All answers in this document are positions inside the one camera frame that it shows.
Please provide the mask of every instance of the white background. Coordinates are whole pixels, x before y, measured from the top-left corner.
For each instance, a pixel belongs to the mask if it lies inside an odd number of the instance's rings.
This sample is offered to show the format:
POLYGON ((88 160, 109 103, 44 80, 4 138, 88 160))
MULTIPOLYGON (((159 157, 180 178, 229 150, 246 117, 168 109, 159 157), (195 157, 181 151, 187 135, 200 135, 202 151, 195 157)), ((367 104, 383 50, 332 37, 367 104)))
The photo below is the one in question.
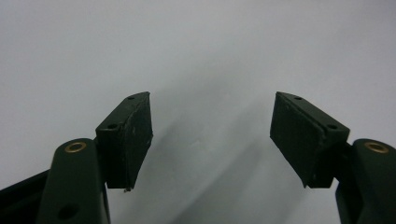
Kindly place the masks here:
POLYGON ((0 189, 126 96, 152 147, 113 223, 339 223, 269 138, 276 91, 396 146, 394 1, 0 2, 0 189))

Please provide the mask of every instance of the black pad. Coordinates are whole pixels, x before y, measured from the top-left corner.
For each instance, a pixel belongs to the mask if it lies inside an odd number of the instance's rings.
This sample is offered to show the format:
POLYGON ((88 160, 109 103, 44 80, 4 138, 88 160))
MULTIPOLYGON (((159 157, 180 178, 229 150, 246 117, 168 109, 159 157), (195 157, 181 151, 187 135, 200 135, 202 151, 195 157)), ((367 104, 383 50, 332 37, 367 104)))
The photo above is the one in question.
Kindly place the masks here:
POLYGON ((302 97, 276 93, 271 138, 304 187, 329 188, 349 129, 302 97))

